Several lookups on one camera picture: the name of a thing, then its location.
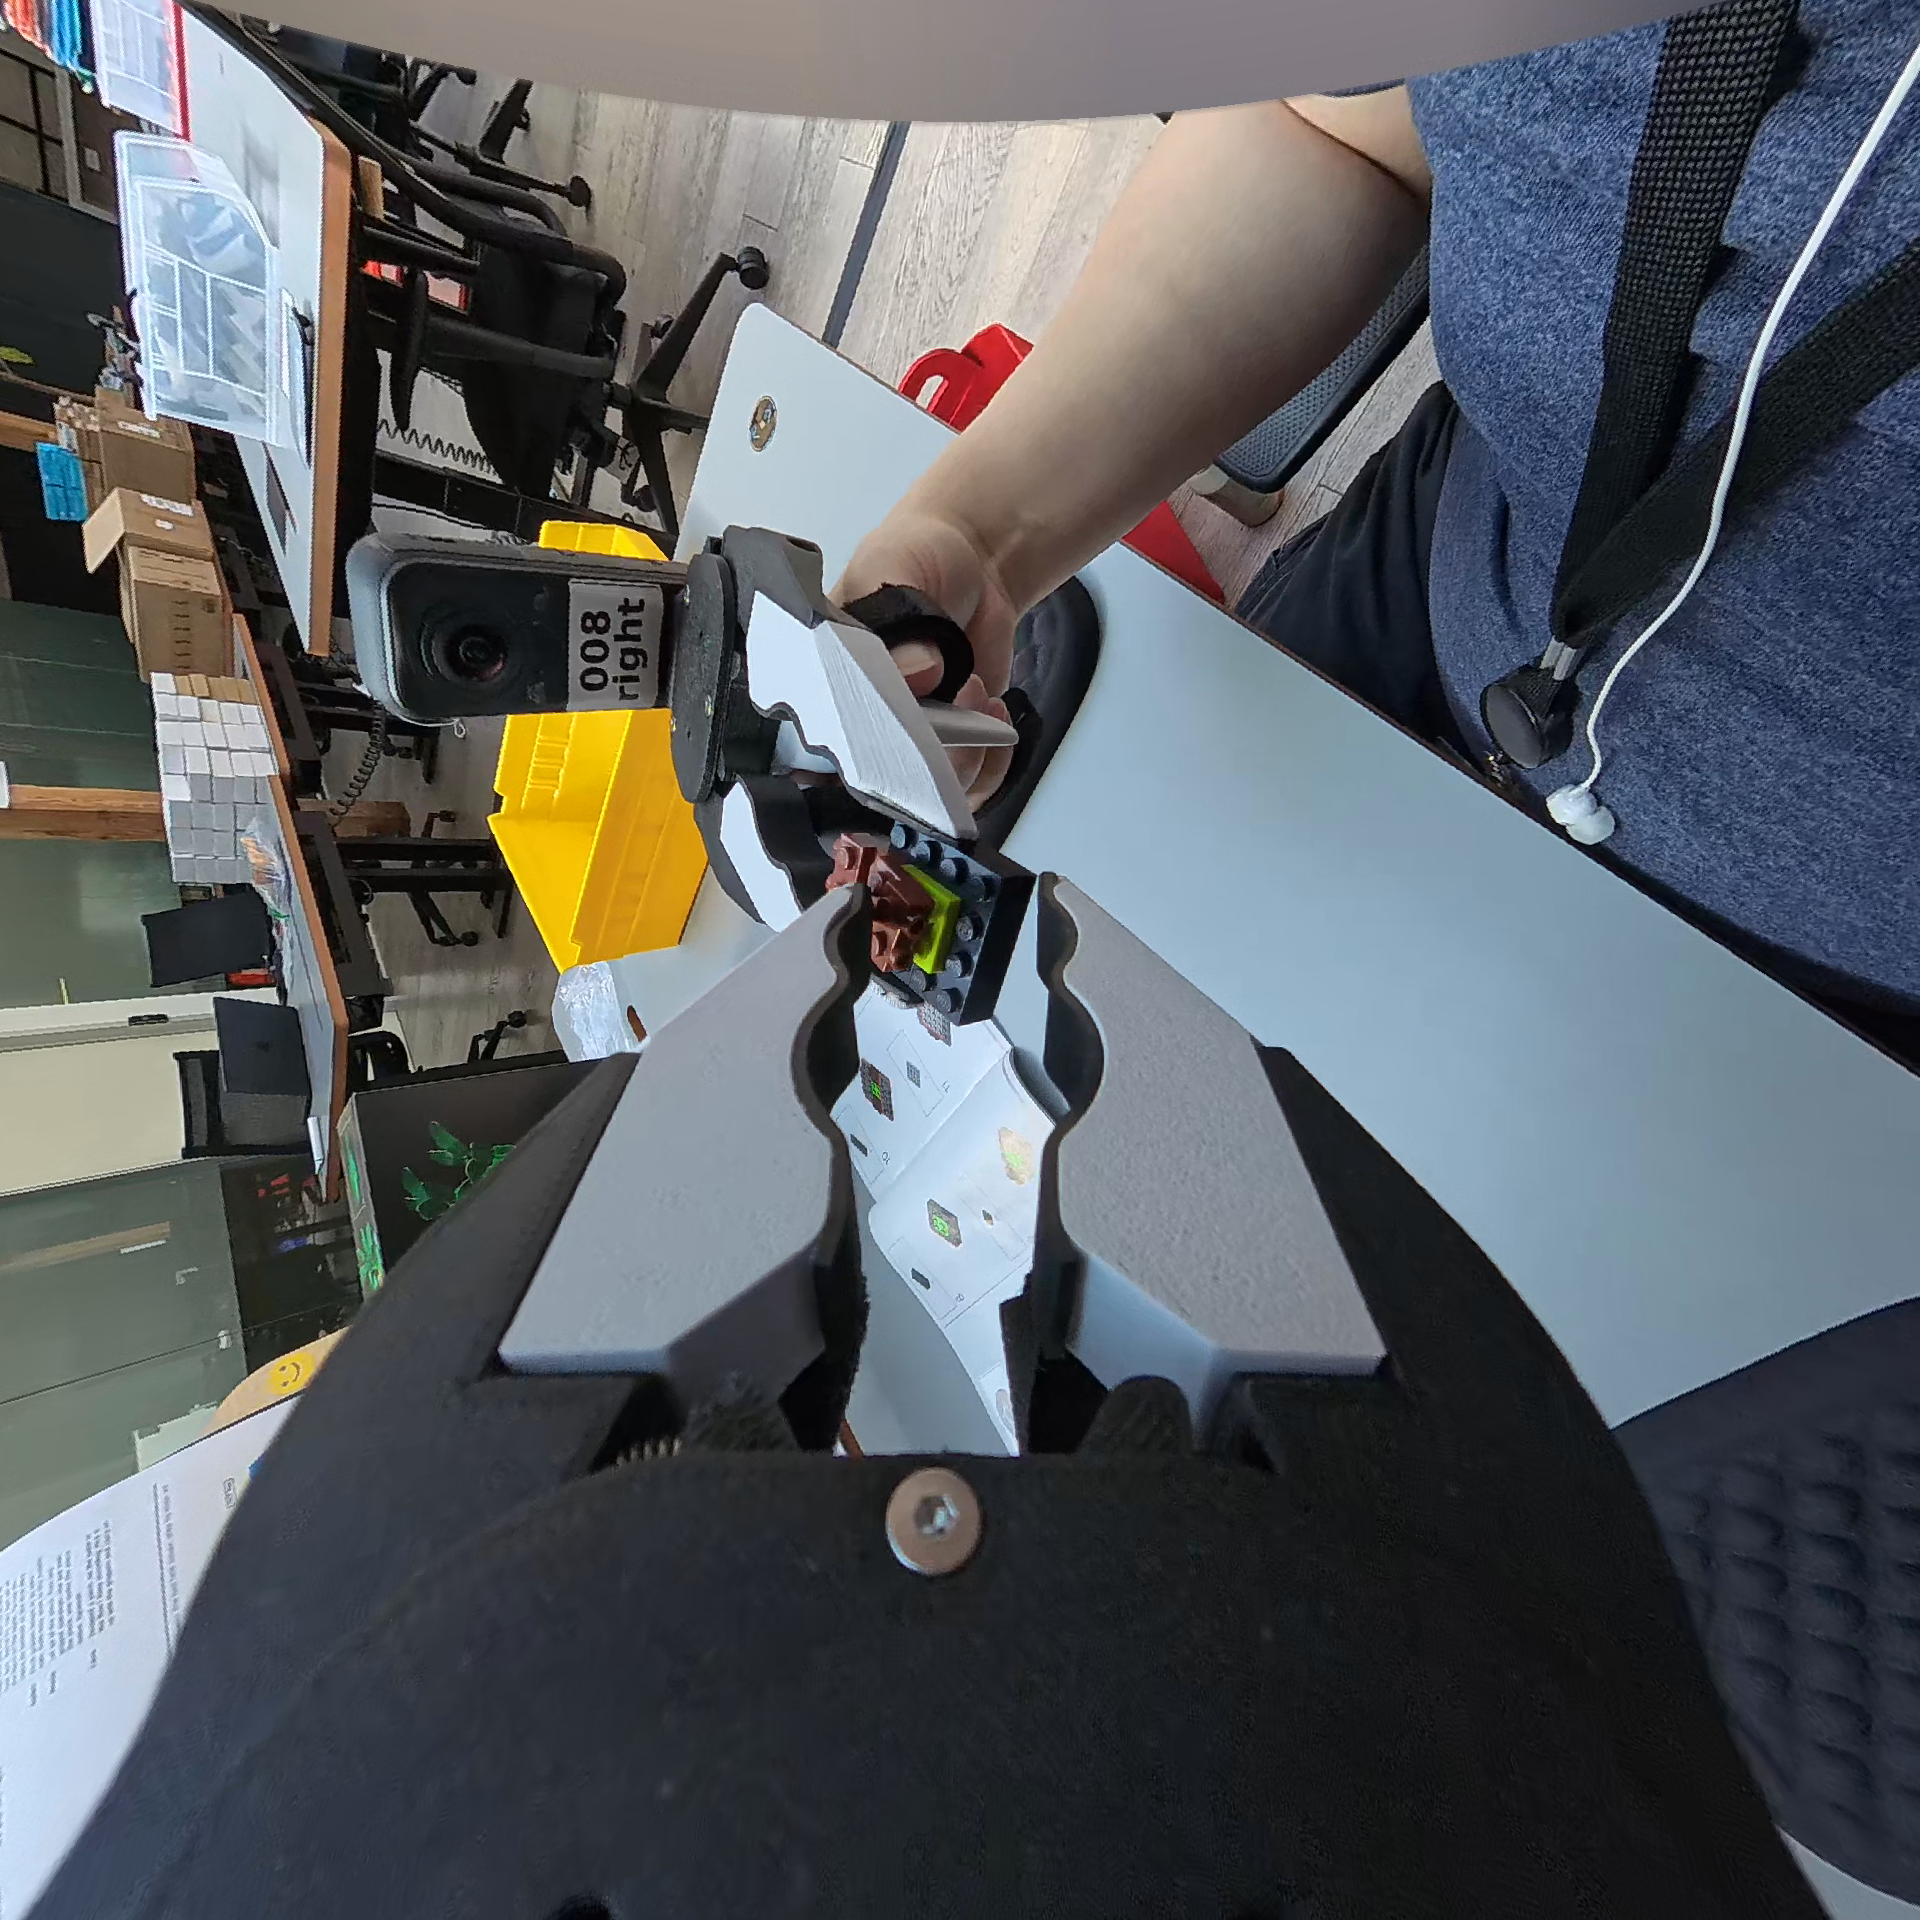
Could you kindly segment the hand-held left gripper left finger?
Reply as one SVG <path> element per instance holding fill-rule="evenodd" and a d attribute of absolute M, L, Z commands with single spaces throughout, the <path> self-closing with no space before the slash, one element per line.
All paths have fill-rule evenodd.
<path fill-rule="evenodd" d="M 499 1338 L 510 1372 L 658 1378 L 847 1412 L 869 1326 L 850 1088 L 871 908 L 833 889 L 675 1012 L 625 1088 Z"/>

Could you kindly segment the black toy brick assembly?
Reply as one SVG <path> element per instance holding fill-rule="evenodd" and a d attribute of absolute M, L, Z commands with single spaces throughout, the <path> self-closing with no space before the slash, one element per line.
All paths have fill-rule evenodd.
<path fill-rule="evenodd" d="M 981 843 L 909 824 L 871 835 L 892 843 L 869 903 L 877 984 L 948 1029 L 993 1018 L 1037 874 Z"/>

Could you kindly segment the yellow plastic bin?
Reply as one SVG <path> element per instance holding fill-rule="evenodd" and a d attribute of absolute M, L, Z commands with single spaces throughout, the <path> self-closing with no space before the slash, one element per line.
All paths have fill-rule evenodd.
<path fill-rule="evenodd" d="M 585 705 L 510 715 L 490 831 L 553 963 L 611 963 L 675 948 L 709 874 L 709 849 L 674 766 L 671 625 L 675 587 L 643 587 L 665 560 L 625 521 L 550 518 L 541 547 L 614 557 L 620 579 L 572 581 L 566 632 Z"/>

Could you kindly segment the black badge reel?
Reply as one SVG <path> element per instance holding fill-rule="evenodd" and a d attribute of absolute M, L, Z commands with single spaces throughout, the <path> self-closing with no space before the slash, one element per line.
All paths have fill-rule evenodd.
<path fill-rule="evenodd" d="M 1571 749 L 1585 661 L 1586 646 L 1555 638 L 1537 660 L 1482 690 L 1482 732 L 1503 759 L 1537 771 Z"/>

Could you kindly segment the person's blue shirt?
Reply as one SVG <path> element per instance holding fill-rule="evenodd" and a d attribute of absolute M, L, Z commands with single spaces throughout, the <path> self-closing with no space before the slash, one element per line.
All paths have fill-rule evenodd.
<path fill-rule="evenodd" d="M 1431 316 L 1461 406 L 1427 604 L 1448 698 L 1549 643 L 1666 27 L 1412 79 Z M 1768 308 L 1918 42 L 1918 2 L 1800 2 L 1691 318 L 1679 445 L 1733 406 Z M 1728 505 L 1690 604 L 1599 715 L 1605 852 L 1859 993 L 1918 998 L 1918 374 Z"/>

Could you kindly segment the white instruction booklet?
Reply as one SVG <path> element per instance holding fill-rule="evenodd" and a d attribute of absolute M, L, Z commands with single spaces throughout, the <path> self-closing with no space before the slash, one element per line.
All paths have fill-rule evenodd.
<path fill-rule="evenodd" d="M 1018 1452 L 1002 1306 L 1033 1271 L 1043 1150 L 1056 1116 L 995 1022 L 951 1029 L 869 986 L 857 1076 L 833 1108 L 865 1188 L 865 1234 L 929 1335 L 877 1352 L 910 1447 L 934 1447 L 931 1395 L 981 1407 L 982 1448 Z"/>

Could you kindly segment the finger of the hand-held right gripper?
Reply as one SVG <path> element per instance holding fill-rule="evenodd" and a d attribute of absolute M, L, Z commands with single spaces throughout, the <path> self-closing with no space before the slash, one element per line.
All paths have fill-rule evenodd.
<path fill-rule="evenodd" d="M 718 883 L 773 932 L 829 892 L 833 854 L 808 793 L 789 772 L 748 772 L 701 804 L 701 843 Z"/>
<path fill-rule="evenodd" d="M 977 838 L 951 748 L 982 748 L 982 711 L 918 702 L 871 629 L 808 622 L 763 597 L 748 617 L 745 670 L 754 711 L 799 742 L 781 763 L 829 759 L 850 793 L 892 820 Z"/>

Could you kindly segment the clear plastic bag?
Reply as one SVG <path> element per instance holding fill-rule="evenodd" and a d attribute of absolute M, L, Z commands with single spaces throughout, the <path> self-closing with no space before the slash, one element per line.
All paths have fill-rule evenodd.
<path fill-rule="evenodd" d="M 635 1055 L 648 1041 L 648 1024 L 611 963 L 579 963 L 559 974 L 553 1030 L 572 1063 Z"/>

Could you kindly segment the red plastic stool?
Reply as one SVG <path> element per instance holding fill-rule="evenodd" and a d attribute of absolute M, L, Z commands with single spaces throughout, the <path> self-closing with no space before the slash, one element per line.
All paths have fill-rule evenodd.
<path fill-rule="evenodd" d="M 1033 341 L 1026 337 L 993 323 L 972 332 L 961 350 L 920 352 L 899 379 L 899 394 L 948 427 L 968 429 L 1028 352 Z M 1173 504 L 1149 508 L 1133 532 L 1125 534 L 1125 545 L 1213 604 L 1225 604 L 1225 587 L 1181 530 Z"/>

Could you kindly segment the black toy set box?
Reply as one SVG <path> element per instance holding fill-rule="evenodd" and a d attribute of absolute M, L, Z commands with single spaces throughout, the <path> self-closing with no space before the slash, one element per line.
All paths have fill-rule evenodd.
<path fill-rule="evenodd" d="M 515 1055 L 350 1093 L 340 1155 L 363 1300 L 588 1072 L 563 1052 Z"/>

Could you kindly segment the clear plastic organizer box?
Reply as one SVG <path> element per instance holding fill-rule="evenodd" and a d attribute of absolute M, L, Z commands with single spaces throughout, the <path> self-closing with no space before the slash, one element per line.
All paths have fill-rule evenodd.
<path fill-rule="evenodd" d="M 118 231 L 146 419 L 296 445 L 279 249 L 229 164 L 118 130 Z"/>

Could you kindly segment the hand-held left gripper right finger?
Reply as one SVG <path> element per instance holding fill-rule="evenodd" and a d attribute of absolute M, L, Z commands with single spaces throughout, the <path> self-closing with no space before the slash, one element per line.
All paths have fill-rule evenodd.
<path fill-rule="evenodd" d="M 1016 1416 L 1156 1381 L 1187 1421 L 1371 1407 L 1384 1338 L 1262 1041 L 1069 879 L 1039 880 L 1043 1063 L 1065 1101 L 1002 1309 Z"/>

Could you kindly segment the white printed sheet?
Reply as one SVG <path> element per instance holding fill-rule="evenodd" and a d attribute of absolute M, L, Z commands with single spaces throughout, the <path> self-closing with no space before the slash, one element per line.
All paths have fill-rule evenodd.
<path fill-rule="evenodd" d="M 293 1401 L 5 1546 L 5 1916 L 26 1916 L 157 1694 L 183 1614 Z"/>

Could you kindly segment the person's right hand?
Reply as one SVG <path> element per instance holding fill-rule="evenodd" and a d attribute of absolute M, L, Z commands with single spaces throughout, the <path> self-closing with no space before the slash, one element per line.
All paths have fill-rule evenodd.
<path fill-rule="evenodd" d="M 829 601 L 853 611 L 880 587 L 910 587 L 968 629 L 972 674 L 955 693 L 955 709 L 990 711 L 998 720 L 1016 720 L 1033 709 L 1039 717 L 1037 698 L 1016 679 L 1026 670 L 1026 660 L 1016 655 L 1016 597 L 964 524 L 931 508 L 899 505 L 853 551 L 829 585 Z M 892 660 L 918 702 L 929 702 L 943 679 L 934 643 L 900 638 L 892 646 Z M 948 758 L 977 812 L 993 812 L 1021 772 L 1018 748 L 951 748 Z"/>

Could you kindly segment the stack of small white boxes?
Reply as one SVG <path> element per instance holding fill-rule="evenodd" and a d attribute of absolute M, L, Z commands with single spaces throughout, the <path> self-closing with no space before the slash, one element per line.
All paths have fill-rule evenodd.
<path fill-rule="evenodd" d="M 179 889 L 263 883 L 290 901 L 271 709 L 250 679 L 153 671 L 161 817 Z"/>

